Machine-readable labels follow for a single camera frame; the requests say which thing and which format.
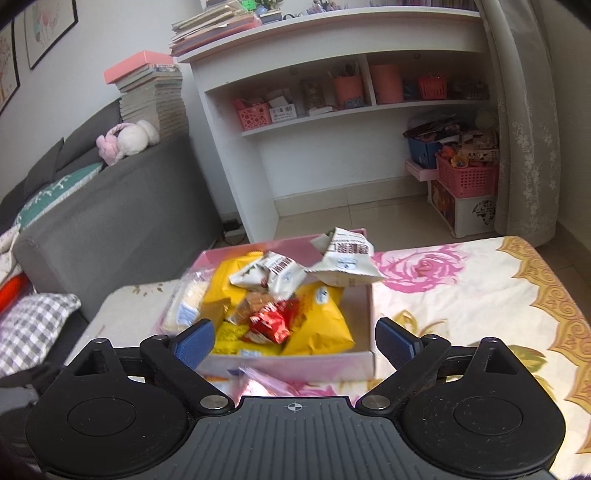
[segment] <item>stack of books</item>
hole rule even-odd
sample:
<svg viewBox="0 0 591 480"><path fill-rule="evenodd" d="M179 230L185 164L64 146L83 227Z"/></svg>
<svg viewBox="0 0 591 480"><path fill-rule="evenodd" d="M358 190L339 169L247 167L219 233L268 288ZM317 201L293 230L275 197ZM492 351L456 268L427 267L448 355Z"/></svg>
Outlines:
<svg viewBox="0 0 591 480"><path fill-rule="evenodd" d="M181 56L212 41L262 25L236 0L207 0L207 10L173 24L175 36L169 45L173 57Z"/></svg>
<svg viewBox="0 0 591 480"><path fill-rule="evenodd" d="M115 82L121 92L119 106L124 122L147 120L165 138L189 131L181 87L183 75L174 64L148 63Z"/></svg>

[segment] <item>shelf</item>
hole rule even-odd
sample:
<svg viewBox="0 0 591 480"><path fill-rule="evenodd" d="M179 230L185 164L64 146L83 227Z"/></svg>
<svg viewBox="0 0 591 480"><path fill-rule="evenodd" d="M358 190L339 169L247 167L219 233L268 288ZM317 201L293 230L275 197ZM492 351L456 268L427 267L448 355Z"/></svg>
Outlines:
<svg viewBox="0 0 591 480"><path fill-rule="evenodd" d="M297 30L311 27L327 28L331 25L351 20L378 19L390 20L392 18L421 18L421 19L444 19L461 20L467 22L482 22L480 13L459 10L456 8L442 7L364 7L324 12L314 15L289 18L280 22L273 22L251 30L246 30L229 37L211 42L208 45L189 51L178 58L180 63L191 63L203 60L211 55L220 53L230 48L241 47L244 44L256 40L267 39L273 42L276 35L287 34Z"/></svg>
<svg viewBox="0 0 591 480"><path fill-rule="evenodd" d="M277 128L289 127L290 125L303 124L305 122L312 122L314 120L322 120L324 118L334 118L337 116L351 115L353 113L364 113L364 112L375 112L378 110L390 110L393 108L412 108L418 106L443 106L443 105L484 105L488 103L488 100L422 100L419 102L402 102L402 103L389 103L387 105L375 105L375 106L363 106L360 108L352 108L349 110L340 110L338 112L323 113L315 116L302 116L294 118L293 120L286 120L284 122L278 122L276 124L266 125L264 127L254 128L242 132L243 137L249 137L250 135L256 135L262 132L268 132Z"/></svg>

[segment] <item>red snack wrapper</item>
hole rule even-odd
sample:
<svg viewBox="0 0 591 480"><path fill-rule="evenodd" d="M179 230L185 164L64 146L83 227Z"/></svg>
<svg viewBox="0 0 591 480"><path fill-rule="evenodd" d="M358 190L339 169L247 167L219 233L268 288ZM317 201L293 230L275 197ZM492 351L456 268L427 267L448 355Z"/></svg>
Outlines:
<svg viewBox="0 0 591 480"><path fill-rule="evenodd" d="M283 343L289 337L289 325L297 311L297 300L268 303L251 316L244 340L254 343Z"/></svg>

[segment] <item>framed picture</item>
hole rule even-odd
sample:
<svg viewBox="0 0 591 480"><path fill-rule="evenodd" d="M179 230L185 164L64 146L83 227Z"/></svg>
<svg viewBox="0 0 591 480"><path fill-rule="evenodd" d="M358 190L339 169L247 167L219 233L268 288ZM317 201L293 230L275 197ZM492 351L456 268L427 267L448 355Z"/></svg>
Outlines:
<svg viewBox="0 0 591 480"><path fill-rule="evenodd" d="M17 54L14 51L13 20L0 30L0 113L20 86Z"/></svg>
<svg viewBox="0 0 591 480"><path fill-rule="evenodd" d="M78 23L76 0L36 0L25 10L25 40L32 70Z"/></svg>

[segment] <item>curtain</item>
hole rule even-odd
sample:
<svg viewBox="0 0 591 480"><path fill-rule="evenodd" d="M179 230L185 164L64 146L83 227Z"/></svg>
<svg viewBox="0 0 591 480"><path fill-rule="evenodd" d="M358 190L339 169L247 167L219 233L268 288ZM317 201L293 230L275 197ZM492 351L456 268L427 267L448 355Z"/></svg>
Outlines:
<svg viewBox="0 0 591 480"><path fill-rule="evenodd" d="M476 0L496 83L501 165L495 229L537 247L556 230L560 139L550 56L528 0Z"/></svg>

